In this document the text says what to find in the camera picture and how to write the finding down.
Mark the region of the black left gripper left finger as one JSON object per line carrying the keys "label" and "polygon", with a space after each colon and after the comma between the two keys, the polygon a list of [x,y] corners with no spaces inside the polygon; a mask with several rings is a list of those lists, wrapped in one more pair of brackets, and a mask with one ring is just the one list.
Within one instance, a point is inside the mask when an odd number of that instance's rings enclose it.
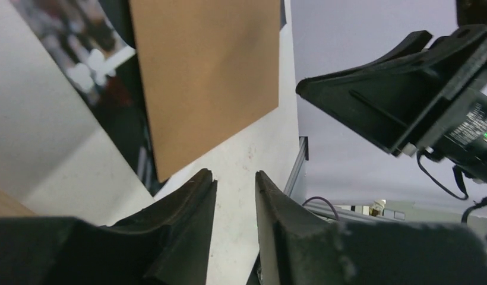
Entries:
{"label": "black left gripper left finger", "polygon": [[0,218],[0,284],[204,284],[217,181],[201,169],[112,226]]}

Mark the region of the light wooden picture frame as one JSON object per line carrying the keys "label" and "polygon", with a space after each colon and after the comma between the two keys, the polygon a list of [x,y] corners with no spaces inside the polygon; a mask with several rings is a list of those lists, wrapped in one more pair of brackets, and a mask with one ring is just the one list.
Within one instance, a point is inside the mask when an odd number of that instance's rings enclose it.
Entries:
{"label": "light wooden picture frame", "polygon": [[0,190],[0,218],[23,218],[35,216],[37,216],[37,214],[32,210]]}

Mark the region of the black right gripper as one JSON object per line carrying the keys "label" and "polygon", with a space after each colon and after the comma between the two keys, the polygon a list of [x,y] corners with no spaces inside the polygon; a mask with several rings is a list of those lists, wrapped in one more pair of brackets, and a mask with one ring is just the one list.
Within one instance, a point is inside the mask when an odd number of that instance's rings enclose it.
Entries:
{"label": "black right gripper", "polygon": [[487,184],[487,26],[408,34],[368,64],[306,78],[296,93],[385,153],[431,147]]}

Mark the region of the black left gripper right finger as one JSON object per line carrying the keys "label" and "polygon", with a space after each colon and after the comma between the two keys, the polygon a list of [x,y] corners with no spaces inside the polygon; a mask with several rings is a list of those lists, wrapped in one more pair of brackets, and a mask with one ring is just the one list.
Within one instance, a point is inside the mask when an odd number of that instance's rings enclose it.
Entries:
{"label": "black left gripper right finger", "polygon": [[265,284],[487,284],[487,242],[458,223],[327,222],[255,175]]}

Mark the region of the aluminium front extrusion rail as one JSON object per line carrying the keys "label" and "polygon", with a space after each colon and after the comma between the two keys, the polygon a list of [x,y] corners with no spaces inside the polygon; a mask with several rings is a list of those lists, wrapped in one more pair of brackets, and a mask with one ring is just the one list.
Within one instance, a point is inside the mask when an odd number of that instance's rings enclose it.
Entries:
{"label": "aluminium front extrusion rail", "polygon": [[369,215],[368,205],[335,205],[331,208],[326,202],[315,199],[308,202],[305,208],[324,219],[334,220],[338,216],[341,221],[461,222],[460,213],[419,208],[411,202],[388,201],[382,213],[375,217]]}

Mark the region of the brown frame backing board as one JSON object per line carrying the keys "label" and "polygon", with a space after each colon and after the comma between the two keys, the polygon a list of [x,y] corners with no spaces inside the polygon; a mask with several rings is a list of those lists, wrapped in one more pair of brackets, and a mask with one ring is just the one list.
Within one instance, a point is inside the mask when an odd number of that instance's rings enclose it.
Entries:
{"label": "brown frame backing board", "polygon": [[163,181],[279,105],[279,1],[131,1]]}

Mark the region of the colour printed photo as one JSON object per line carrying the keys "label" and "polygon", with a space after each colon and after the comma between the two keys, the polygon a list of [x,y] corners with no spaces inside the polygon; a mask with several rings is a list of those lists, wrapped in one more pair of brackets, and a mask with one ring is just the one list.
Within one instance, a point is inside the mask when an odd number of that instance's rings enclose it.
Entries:
{"label": "colour printed photo", "polygon": [[158,180],[128,1],[13,6],[150,194]]}

